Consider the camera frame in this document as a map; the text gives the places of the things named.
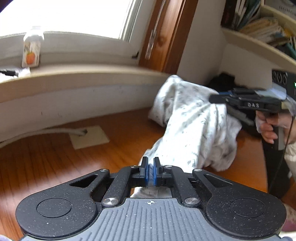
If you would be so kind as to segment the person's right hand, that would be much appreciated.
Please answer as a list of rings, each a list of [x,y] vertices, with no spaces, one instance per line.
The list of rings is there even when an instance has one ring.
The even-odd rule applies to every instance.
[[[273,130],[276,126],[283,128],[286,144],[295,142],[295,118],[291,114],[278,113],[266,117],[263,112],[256,111],[256,121],[258,132],[261,133],[267,143],[273,144],[278,139],[278,135]]]

